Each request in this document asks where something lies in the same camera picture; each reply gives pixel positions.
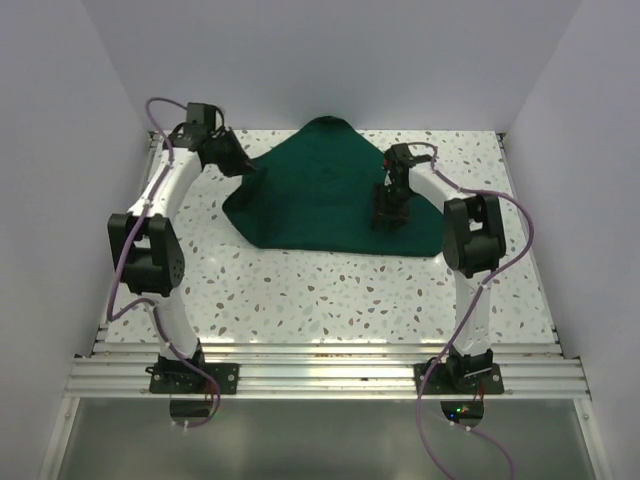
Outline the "green surgical cloth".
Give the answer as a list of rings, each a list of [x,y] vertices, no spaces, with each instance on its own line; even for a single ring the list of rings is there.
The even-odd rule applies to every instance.
[[[435,257],[441,213],[426,199],[409,202],[409,221],[391,230],[372,224],[374,186],[384,155],[345,120],[325,116],[254,159],[224,201],[234,228],[260,249]]]

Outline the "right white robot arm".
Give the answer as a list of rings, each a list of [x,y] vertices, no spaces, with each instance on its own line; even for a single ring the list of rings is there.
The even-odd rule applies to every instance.
[[[443,215],[441,253],[454,274],[456,317],[454,333],[437,358],[414,367],[417,387],[428,394],[499,395],[504,392],[494,362],[489,335],[489,288],[482,284],[506,254],[499,198],[490,193],[467,193],[435,168],[437,147],[411,151],[417,142],[399,143],[384,152],[386,178],[374,186],[374,228],[396,230],[409,222],[410,201],[422,197]]]

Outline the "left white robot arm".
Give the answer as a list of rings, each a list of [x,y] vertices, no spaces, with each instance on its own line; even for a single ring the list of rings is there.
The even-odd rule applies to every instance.
[[[220,107],[190,102],[183,109],[184,121],[160,134],[161,159],[141,196],[107,222],[113,284],[125,285],[136,298],[116,311],[117,293],[110,292],[106,317],[114,321],[136,306],[148,309],[160,344],[149,371],[152,392],[216,394],[217,382],[208,373],[180,293],[186,261],[173,220],[206,166],[216,166],[226,177],[252,174],[256,168]]]

